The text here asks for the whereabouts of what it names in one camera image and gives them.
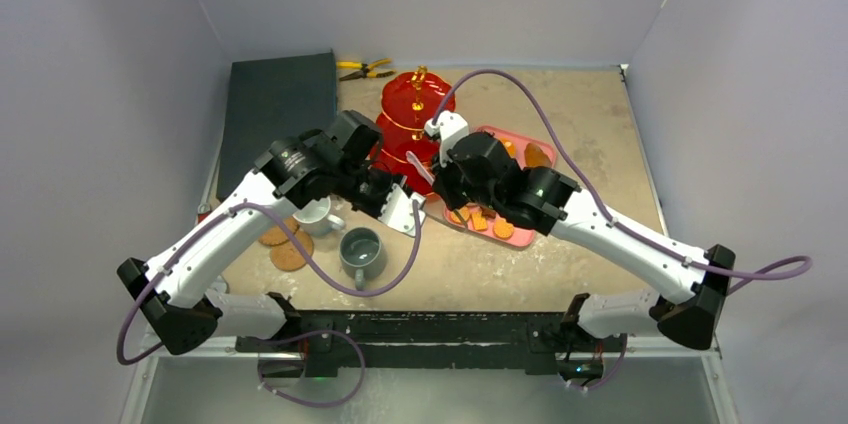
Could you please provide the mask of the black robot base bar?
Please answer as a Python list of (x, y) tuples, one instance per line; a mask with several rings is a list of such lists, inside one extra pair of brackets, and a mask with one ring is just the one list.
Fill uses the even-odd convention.
[(342, 368), (522, 370), (598, 379), (623, 337), (594, 338), (567, 312), (342, 311), (280, 303), (287, 321), (267, 340), (239, 337), (239, 353), (292, 353), (309, 377)]

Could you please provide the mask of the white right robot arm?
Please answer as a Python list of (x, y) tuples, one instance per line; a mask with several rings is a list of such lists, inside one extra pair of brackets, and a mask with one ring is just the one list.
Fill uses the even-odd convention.
[(647, 283), (658, 296), (646, 314), (661, 335), (707, 350), (729, 294), (736, 255), (677, 243), (612, 210), (589, 190), (545, 166), (522, 167), (492, 134), (427, 132), (439, 146), (433, 190), (446, 207), (491, 209), (517, 229), (577, 244)]

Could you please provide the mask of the orange glazed donut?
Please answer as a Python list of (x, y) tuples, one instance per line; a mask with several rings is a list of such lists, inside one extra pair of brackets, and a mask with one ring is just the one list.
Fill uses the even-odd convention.
[(499, 141), (503, 144), (507, 154), (511, 158), (515, 158), (516, 154), (517, 154), (517, 148), (516, 148), (515, 143), (513, 141), (509, 140), (509, 139), (506, 139), (506, 138), (500, 138)]

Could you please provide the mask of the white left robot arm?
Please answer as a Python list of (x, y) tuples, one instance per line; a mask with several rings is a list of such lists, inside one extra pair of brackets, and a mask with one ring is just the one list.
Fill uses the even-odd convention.
[(117, 270), (138, 311), (173, 355), (212, 337), (254, 337), (272, 352), (297, 343), (298, 326), (281, 298), (231, 296), (213, 282), (272, 226), (312, 202), (336, 196), (386, 226), (413, 236), (423, 199), (405, 177), (373, 167), (380, 128), (357, 111), (343, 111), (325, 130), (273, 142), (236, 189), (176, 244)]

